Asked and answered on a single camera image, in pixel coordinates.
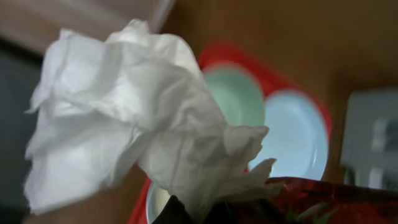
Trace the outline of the red snack wrapper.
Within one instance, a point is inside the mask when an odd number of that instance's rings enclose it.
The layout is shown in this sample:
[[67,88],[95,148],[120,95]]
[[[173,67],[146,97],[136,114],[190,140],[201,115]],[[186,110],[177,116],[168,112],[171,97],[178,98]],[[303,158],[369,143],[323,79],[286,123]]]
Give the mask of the red snack wrapper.
[[397,192],[293,177],[270,199],[215,205],[208,223],[397,223]]

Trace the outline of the white tissue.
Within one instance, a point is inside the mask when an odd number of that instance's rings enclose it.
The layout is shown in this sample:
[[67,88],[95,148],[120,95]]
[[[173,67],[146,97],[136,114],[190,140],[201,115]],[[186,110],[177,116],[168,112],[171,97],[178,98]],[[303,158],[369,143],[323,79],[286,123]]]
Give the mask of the white tissue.
[[132,20],[100,41],[63,29],[47,49],[30,101],[37,127],[24,193],[32,213],[83,200],[123,180],[133,165],[201,222],[219,200],[280,193],[266,182],[265,126],[232,126],[216,104],[190,46]]

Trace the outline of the light blue bowl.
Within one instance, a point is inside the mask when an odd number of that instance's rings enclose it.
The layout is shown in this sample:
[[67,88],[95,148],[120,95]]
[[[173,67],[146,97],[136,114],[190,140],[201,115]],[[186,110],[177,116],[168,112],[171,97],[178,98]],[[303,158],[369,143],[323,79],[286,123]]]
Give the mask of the light blue bowl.
[[169,201],[169,193],[155,185],[150,183],[146,197],[146,219],[147,223],[151,224],[160,215]]

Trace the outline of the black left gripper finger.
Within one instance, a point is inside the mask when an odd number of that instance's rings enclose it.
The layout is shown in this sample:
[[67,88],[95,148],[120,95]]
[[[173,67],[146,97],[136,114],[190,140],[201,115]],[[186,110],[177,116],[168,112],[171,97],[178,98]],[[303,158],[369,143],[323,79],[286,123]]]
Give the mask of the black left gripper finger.
[[173,195],[152,224],[192,224],[192,220],[183,203]]

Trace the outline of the light blue plate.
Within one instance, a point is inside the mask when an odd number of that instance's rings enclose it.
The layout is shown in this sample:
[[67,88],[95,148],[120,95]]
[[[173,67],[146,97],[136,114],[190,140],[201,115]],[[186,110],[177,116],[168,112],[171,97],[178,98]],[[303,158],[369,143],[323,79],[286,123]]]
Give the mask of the light blue plate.
[[267,97],[262,149],[248,164],[252,170],[274,158],[271,177],[321,180],[328,159],[328,133],[316,104],[304,94],[284,90]]

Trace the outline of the mint green bowl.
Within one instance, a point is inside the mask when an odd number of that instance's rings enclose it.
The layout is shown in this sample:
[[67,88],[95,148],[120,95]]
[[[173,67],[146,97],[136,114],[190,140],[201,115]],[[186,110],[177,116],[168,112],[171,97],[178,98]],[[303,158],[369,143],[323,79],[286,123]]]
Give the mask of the mint green bowl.
[[262,89],[254,75],[236,64],[204,69],[205,81],[227,122],[233,126],[263,126]]

